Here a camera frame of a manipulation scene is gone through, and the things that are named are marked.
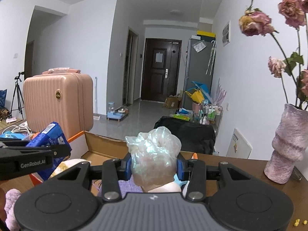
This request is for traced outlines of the yellow white plush toy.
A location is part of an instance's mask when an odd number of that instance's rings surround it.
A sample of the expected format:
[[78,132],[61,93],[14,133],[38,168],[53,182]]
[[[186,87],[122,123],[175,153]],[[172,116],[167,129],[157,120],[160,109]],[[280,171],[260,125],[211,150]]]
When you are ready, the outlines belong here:
[[85,159],[71,159],[71,160],[65,160],[62,161],[59,166],[53,171],[53,173],[50,175],[49,179],[55,177],[56,175],[62,173],[63,171],[75,166],[78,163],[84,163],[88,162],[91,164],[91,161],[85,160]]

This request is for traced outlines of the white makeup sponge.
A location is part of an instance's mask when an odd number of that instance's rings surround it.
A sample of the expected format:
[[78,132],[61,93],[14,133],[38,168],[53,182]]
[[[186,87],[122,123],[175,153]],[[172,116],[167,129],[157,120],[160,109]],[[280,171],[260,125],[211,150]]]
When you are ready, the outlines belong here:
[[170,182],[161,187],[147,191],[147,193],[181,193],[181,187],[175,182]]

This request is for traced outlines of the iridescent mesh bath ball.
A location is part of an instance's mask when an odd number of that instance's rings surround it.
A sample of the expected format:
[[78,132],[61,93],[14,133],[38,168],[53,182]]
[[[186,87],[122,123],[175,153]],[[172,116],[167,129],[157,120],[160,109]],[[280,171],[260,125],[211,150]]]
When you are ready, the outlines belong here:
[[181,141],[166,127],[126,136],[134,183],[149,192],[174,181]]

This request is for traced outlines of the blue soft tissue pack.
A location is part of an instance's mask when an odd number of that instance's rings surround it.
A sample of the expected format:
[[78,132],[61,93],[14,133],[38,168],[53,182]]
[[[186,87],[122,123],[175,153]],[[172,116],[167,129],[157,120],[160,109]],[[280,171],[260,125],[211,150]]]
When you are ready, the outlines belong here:
[[20,133],[20,132],[11,132],[11,131],[6,131],[3,132],[0,135],[1,139],[19,139],[19,140],[26,140],[28,138],[28,135],[25,133]]

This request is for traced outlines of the light blue plush toy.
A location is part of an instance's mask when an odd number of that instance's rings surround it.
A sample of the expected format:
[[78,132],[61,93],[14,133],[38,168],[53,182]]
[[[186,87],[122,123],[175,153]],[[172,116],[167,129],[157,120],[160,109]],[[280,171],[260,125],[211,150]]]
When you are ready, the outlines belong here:
[[187,180],[186,181],[179,180],[177,174],[174,175],[174,182],[178,184],[180,188],[182,188],[187,184]]

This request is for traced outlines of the red cardboard box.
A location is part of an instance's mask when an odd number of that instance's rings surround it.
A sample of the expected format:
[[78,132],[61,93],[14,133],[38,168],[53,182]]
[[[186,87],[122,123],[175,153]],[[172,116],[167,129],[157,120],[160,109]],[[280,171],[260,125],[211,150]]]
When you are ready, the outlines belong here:
[[[122,159],[129,153],[126,141],[94,135],[89,132],[80,132],[75,136],[68,139],[68,143],[72,148],[70,157],[65,160],[71,159],[85,159],[91,161],[91,165],[100,165],[109,159]],[[34,173],[30,176],[34,185],[37,185],[47,179],[53,171],[58,167],[57,165],[46,175],[43,173]]]

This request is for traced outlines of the lilac fluffy plush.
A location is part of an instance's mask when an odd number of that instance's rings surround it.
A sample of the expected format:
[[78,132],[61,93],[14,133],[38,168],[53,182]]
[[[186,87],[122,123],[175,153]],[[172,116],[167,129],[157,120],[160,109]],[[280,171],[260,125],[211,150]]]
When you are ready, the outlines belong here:
[[6,226],[10,231],[19,231],[20,226],[15,218],[14,206],[17,199],[21,196],[21,192],[18,189],[10,189],[6,193],[6,203],[4,210],[6,212]]

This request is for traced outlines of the pink ribbed small suitcase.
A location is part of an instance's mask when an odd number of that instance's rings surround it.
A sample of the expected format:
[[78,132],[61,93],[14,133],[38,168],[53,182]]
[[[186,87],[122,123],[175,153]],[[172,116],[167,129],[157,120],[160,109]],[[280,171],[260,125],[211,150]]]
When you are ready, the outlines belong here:
[[60,125],[66,138],[93,127],[93,80],[78,69],[55,68],[23,84],[24,109],[33,132]]

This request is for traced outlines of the blue pet feeder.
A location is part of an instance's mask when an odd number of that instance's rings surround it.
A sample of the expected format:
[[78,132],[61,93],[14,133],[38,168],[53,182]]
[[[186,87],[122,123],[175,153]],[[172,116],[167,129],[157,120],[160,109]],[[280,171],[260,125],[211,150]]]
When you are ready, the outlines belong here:
[[121,121],[129,114],[127,107],[120,107],[119,109],[115,108],[114,102],[108,103],[108,112],[106,115],[107,120]]

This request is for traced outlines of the yellow bag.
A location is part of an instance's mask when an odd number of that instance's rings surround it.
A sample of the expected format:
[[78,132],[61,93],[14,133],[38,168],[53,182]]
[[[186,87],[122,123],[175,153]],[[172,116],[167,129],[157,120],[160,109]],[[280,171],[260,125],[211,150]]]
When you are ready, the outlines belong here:
[[201,104],[204,101],[204,96],[199,89],[194,89],[193,93],[185,91],[185,94],[196,104]]

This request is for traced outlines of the pink textured vase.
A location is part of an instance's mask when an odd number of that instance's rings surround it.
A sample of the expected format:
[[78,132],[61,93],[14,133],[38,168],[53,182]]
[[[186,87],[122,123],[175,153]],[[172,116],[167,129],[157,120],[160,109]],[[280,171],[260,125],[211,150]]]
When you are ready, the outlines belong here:
[[277,184],[285,184],[307,149],[307,111],[285,104],[271,145],[274,150],[264,174]]

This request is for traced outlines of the dark front door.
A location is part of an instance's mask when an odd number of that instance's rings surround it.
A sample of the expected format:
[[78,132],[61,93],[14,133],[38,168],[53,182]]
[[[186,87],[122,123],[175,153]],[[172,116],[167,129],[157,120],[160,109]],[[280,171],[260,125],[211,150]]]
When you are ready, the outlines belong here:
[[146,39],[141,100],[164,102],[176,95],[181,46],[180,40]]

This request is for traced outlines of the yellow crumbs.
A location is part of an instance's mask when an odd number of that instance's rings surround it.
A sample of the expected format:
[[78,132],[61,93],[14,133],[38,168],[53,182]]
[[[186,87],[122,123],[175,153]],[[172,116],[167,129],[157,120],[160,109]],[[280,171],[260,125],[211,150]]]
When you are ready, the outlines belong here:
[[300,224],[307,225],[308,224],[308,220],[305,219],[305,220],[301,221],[300,219],[296,219],[294,224],[293,224],[293,226],[294,227],[298,227]]

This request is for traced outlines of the dried pink roses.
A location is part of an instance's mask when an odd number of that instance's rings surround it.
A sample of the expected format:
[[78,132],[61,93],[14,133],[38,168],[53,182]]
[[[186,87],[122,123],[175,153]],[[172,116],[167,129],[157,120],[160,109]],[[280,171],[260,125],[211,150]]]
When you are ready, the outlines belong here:
[[270,35],[278,48],[283,59],[273,57],[268,58],[268,69],[271,75],[281,80],[288,102],[285,89],[283,74],[292,78],[295,84],[295,107],[299,110],[307,110],[307,62],[301,51],[300,30],[307,28],[307,0],[281,0],[278,3],[278,13],[285,19],[285,24],[296,31],[297,48],[290,55],[284,51],[276,35],[279,33],[272,25],[272,19],[261,9],[254,7],[254,0],[251,0],[249,7],[246,8],[244,15],[239,18],[239,28],[242,34],[247,37]]

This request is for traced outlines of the lilac drawstring pouch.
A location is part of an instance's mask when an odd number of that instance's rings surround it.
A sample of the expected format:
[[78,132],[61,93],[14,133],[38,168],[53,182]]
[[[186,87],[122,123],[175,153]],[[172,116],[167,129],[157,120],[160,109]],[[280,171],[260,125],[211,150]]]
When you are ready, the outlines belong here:
[[128,193],[143,193],[142,188],[134,183],[132,176],[128,181],[119,180],[118,184],[122,199],[124,199]]

